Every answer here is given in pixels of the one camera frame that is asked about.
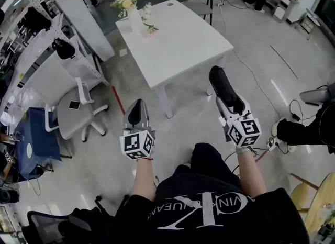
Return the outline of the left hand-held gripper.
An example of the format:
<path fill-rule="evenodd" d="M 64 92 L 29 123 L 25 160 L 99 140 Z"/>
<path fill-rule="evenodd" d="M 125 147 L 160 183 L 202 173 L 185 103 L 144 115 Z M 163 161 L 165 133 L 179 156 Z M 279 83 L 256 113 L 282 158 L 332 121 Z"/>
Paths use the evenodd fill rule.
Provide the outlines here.
<path fill-rule="evenodd" d="M 130 160 L 152 160 L 155 129 L 149 124 L 147 105 L 137 99 L 124 114 L 124 127 L 120 136 L 121 152 Z"/>

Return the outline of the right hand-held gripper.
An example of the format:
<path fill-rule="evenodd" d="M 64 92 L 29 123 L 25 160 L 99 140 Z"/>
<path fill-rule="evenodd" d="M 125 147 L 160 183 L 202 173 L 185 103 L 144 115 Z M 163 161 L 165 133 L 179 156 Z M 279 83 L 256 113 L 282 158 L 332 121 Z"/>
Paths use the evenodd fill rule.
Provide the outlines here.
<path fill-rule="evenodd" d="M 216 96 L 216 105 L 220 117 L 218 118 L 225 135 L 226 142 L 233 143 L 236 147 L 253 146 L 262 134 L 259 120 L 254 118 L 249 109 L 249 103 L 243 96 L 237 93 L 236 112 L 242 115 L 234 114 L 230 116 L 230 110 L 224 101 Z"/>

